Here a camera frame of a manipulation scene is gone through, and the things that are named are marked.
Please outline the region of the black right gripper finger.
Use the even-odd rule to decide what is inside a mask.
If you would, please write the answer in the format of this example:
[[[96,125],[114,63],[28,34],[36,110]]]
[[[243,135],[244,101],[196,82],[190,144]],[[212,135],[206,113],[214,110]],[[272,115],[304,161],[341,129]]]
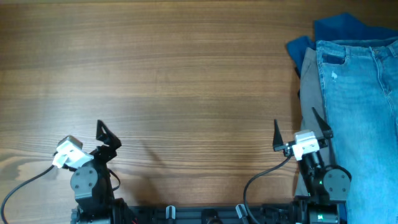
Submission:
[[[274,120],[274,137],[273,137],[272,147],[275,152],[284,149],[284,142],[276,119]]]
[[[331,127],[328,125],[328,123],[326,121],[324,121],[321,116],[318,114],[318,112],[316,111],[316,109],[314,107],[312,107],[312,111],[314,113],[314,116],[317,120],[317,123],[320,127],[320,130],[323,134],[323,137],[325,139],[331,139],[333,137],[333,131],[331,129]]]

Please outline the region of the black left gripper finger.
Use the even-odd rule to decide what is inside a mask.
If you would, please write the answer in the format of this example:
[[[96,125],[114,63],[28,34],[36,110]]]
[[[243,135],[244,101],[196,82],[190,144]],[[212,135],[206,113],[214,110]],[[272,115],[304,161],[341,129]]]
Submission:
[[[96,140],[106,142],[108,140],[107,127],[102,120],[97,120],[96,125]]]
[[[120,139],[114,133],[112,133],[105,124],[103,125],[102,130],[104,132],[103,142],[106,145],[108,145],[112,149],[118,149],[119,147],[121,147]]]

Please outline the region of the light blue denim jeans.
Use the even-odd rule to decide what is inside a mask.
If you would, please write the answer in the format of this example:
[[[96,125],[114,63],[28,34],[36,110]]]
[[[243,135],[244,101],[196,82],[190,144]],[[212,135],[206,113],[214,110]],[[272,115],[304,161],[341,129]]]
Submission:
[[[338,165],[352,175],[350,223],[397,222],[397,39],[320,40],[323,105]]]

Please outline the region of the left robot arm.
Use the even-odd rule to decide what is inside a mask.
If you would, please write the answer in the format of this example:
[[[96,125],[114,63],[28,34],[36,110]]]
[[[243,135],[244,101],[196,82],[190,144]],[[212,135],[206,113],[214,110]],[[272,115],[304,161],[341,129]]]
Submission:
[[[97,120],[96,139],[103,145],[90,152],[93,159],[84,163],[72,175],[70,185],[75,193],[77,208],[72,210],[71,224],[134,224],[137,218],[122,198],[114,197],[112,172],[107,162],[117,156],[121,141]]]

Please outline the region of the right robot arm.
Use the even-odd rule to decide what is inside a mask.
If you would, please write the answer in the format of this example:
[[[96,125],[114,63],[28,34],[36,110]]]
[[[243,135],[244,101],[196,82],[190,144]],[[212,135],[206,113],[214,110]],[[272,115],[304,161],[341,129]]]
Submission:
[[[304,130],[294,134],[294,140],[283,142],[277,121],[274,122],[274,151],[282,151],[285,157],[295,157],[302,175],[307,195],[296,196],[289,205],[289,223],[329,223],[341,222],[339,207],[346,202],[351,186],[352,175],[339,165],[326,165],[320,150],[328,146],[333,131],[312,109],[322,136]]]

